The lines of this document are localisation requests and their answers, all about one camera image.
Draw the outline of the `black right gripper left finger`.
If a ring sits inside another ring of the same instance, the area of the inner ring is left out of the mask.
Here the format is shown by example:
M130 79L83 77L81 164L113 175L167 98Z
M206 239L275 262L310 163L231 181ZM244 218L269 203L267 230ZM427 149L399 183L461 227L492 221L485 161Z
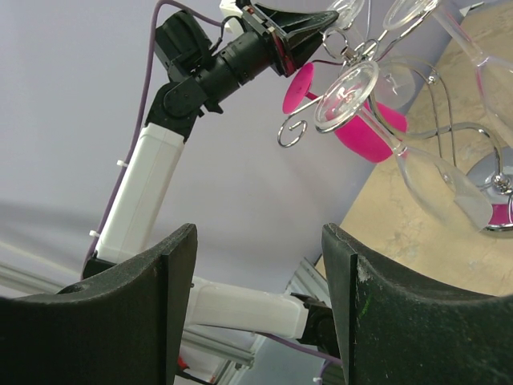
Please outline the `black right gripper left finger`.
M171 384L197 228L56 294L1 300L4 384Z

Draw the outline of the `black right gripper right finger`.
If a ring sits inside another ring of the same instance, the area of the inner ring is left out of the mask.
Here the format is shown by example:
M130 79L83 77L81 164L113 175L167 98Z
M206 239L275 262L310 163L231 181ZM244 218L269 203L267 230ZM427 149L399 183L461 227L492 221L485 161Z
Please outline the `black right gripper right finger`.
M511 296L428 278L335 224L321 247L346 383L511 383Z

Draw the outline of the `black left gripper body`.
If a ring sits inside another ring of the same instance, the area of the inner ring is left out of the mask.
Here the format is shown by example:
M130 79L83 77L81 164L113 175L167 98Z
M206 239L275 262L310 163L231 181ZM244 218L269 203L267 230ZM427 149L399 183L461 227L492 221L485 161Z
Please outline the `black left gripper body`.
M269 67L279 76L293 75L322 44L323 33L339 19L335 10L308 14L250 1L241 1L240 9L247 28L240 49L245 77L255 77Z

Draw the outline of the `clear wine glass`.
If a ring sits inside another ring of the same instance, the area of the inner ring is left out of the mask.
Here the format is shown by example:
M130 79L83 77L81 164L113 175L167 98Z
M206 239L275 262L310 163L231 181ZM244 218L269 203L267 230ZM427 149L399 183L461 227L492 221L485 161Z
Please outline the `clear wine glass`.
M317 98L313 113L317 131L333 132L359 116L391 150L405 186L426 214L449 229L483 230L492 218L492 204L470 179L443 158L400 140L378 119L376 112L364 107L374 100L379 75L380 68L373 60L343 72Z

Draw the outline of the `pink plastic wine glass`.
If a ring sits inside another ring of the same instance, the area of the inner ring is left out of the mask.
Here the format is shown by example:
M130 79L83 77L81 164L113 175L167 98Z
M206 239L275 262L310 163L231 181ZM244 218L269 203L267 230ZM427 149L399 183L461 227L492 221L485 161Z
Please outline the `pink plastic wine glass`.
M314 76L313 62L305 64L294 76L282 104L284 114L290 116L299 109L303 99L314 101L317 96L310 91ZM406 132L406 117L386 105L379 103L379 111L384 118L400 132ZM352 152L371 163L380 163L392 155L385 142L363 121L355 116L348 123L339 125L334 131L337 138Z

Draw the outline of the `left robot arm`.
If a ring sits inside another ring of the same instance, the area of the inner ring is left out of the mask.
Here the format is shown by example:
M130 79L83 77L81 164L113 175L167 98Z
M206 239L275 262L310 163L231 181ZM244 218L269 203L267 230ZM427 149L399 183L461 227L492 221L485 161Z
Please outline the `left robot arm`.
M224 16L241 28L230 43L212 42L201 26L205 17L183 4L165 22L152 25L148 59L162 63L168 82L152 104L139 106L129 153L83 268L85 278L104 276L142 257L156 257L150 283L127 306L129 315L142 317L144 327L155 323L175 342L190 325L250 331L294 339L338 358L333 313L324 302L198 278L193 273L196 241L186 244L185 261L174 249L147 247L197 119L205 112L221 113L225 99L268 68L293 75L338 16L334 10L306 14L238 1Z

